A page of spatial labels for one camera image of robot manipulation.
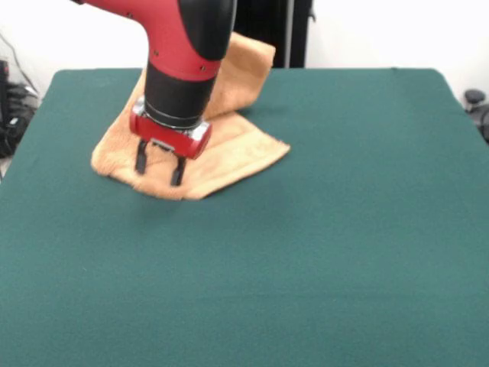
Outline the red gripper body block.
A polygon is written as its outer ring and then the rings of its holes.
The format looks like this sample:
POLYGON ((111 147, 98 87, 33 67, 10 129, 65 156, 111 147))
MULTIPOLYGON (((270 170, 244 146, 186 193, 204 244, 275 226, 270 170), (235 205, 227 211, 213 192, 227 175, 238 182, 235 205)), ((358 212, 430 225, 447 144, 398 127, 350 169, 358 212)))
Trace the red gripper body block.
POLYGON ((186 159, 197 159, 205 150, 212 134, 209 122, 200 121, 190 129, 170 128, 154 121, 146 111, 144 97, 139 97, 131 108, 130 131, 142 140, 186 159))

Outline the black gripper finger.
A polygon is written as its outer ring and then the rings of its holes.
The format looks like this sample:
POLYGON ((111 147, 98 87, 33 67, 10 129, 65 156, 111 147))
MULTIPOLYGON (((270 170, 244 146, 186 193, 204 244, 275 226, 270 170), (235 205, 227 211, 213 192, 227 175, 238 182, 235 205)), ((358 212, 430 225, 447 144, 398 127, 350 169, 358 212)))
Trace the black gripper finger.
POLYGON ((138 174, 144 174, 146 171, 146 167, 147 167, 147 153, 146 153, 147 144, 148 144, 148 142, 145 141, 144 139, 141 139, 138 143, 136 161, 135 161, 135 166, 134 166, 134 169, 136 170, 136 172, 138 174))
POLYGON ((170 185, 172 187, 179 187, 183 181, 183 175, 186 169, 186 158, 176 156, 176 167, 172 173, 170 185))

